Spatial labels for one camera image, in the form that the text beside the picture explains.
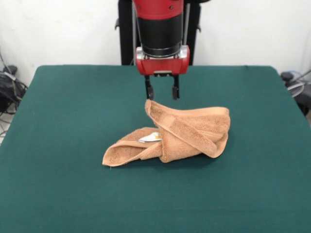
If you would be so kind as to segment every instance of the red robot arm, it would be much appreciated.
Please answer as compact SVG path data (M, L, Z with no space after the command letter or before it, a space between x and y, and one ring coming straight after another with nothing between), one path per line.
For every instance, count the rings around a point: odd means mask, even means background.
M189 48L182 45L183 0L133 0L141 47L136 64L145 76L147 98L153 99L150 75L173 76L173 98L179 98L179 74L189 66Z

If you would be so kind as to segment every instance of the table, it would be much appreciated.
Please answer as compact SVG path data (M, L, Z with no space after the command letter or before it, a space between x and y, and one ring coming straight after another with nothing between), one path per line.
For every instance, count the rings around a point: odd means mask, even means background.
M135 67L43 66L0 148L1 233L311 232L311 130L272 67L190 67L152 78L172 108L230 109L227 147L102 166L144 112Z

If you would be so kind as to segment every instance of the towel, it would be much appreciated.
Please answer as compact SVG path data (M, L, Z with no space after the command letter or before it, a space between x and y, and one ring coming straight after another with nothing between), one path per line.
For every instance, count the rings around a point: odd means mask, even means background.
M211 158L223 153L230 128L227 108L176 110L147 100L145 110L157 128L141 128L120 139L107 149L103 165L121 166L157 157L168 163L201 153ZM159 133L161 141L139 141L152 133Z

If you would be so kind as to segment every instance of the crumpled towel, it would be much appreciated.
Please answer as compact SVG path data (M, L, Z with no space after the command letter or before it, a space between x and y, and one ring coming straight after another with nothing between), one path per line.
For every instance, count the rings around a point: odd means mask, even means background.
M168 163L201 153L211 158L223 153L230 128L227 108L176 110L147 100L145 110L157 128L138 129L120 139L107 149L103 165L121 166L156 157ZM161 141L138 141L154 132L160 133Z

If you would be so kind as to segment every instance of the white tag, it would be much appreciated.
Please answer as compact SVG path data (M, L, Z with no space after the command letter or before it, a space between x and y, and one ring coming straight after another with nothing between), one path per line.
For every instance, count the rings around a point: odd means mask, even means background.
M156 141L161 141L161 135L158 132L152 133L148 136L142 137L141 139L138 140L138 142L156 142Z

